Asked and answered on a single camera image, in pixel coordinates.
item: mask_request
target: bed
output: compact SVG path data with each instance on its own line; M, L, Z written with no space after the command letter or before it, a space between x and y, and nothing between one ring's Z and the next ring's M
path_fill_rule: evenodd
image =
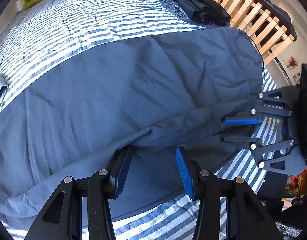
M9 85L0 111L49 70L97 45L201 29L179 20L158 0L45 0L18 13L0 36L0 73ZM275 89L266 69L263 75L262 91ZM266 118L255 134L263 138L264 145L275 142L276 122ZM241 176L257 192L266 171L258 169L250 151L240 151L216 174L226 179ZM224 199L221 204L220 237L224 238ZM199 202L191 202L182 194L149 211L114 222L116 238L191 239L198 208ZM25 237L25 230L4 225L14 239ZM88 239L87 228L83 232L83 239Z

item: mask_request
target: black cushion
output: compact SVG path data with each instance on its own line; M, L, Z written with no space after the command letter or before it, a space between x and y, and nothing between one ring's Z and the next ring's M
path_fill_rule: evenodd
M291 23L291 18L289 14L278 7L277 5L271 3L270 0L257 0L260 2L266 9L268 9L275 17L277 17L281 24L286 26L287 28L287 35L290 34L295 38L294 41L297 40L297 34L295 32L295 27Z

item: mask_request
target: blue striped cloth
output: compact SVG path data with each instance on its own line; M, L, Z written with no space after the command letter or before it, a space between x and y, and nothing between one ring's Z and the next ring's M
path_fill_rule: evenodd
M10 87L2 108L48 70L96 45L201 28L179 20L159 0L45 0L18 13L0 36L0 73ZM275 89L267 70L264 75L263 91ZM254 136L263 138L264 145L274 143L276 122L265 118ZM271 158L272 153L264 157ZM216 174L226 179L241 176L257 192L266 171L258 169L250 151L244 150ZM181 195L148 212L114 222L116 238L191 239L198 208L199 202ZM220 239L226 232L225 211L222 199ZM14 239L24 239L27 231L4 225ZM89 239L87 228L83 228L83 239Z

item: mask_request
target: black folded garment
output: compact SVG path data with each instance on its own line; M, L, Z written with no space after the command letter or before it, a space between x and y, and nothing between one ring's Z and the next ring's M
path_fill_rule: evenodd
M220 4L214 0L173 0L189 18L199 24L224 27L230 25L231 17Z

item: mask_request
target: striped bed sheet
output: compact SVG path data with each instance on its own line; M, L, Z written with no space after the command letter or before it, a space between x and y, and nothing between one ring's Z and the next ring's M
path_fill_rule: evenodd
M111 41L195 29L201 27L179 20L159 0L45 0L18 13L0 36L0 73L10 87L1 109L48 70L84 50ZM276 89L266 69L263 79L263 91ZM264 145L274 143L278 121L265 118L254 136L263 138ZM232 163L216 173L226 179L241 176L255 192L265 174L247 150L240 151ZM199 201L181 195L150 211L114 222L116 238L191 239L198 208ZM219 239L225 237L225 211L225 199L221 199ZM4 226L14 239L24 239L27 233ZM87 228L83 228L83 239L89 239Z

